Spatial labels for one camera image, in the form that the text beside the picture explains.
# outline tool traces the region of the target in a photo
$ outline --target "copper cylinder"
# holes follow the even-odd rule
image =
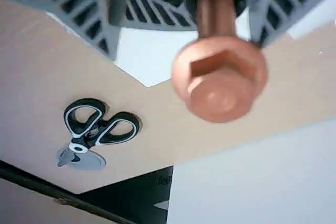
[[[172,82],[189,110],[210,122],[248,113],[267,81],[259,48],[237,38],[233,0],[197,0],[198,40],[173,63]]]

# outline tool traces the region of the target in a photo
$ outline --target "wooden board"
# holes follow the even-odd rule
[[[284,36],[266,49],[266,91],[248,116],[228,124],[191,115],[170,82],[145,88],[44,13],[1,0],[0,31],[0,159],[74,193],[336,114],[331,24],[302,40]],[[64,108],[84,97],[106,102],[108,115],[126,110],[143,121],[132,141],[94,148],[107,161],[99,172],[56,166],[56,152],[70,140]]]

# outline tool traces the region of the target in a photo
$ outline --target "scissors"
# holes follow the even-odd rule
[[[95,112],[89,116],[85,123],[76,119],[76,110],[91,108]],[[83,154],[96,145],[119,144],[134,138],[140,131],[140,119],[129,112],[119,112],[109,120],[103,120],[106,106],[103,102],[84,98],[70,104],[64,111],[64,122],[72,135],[69,149],[74,153]],[[127,122],[132,126],[130,132],[113,135],[111,131],[120,122]]]

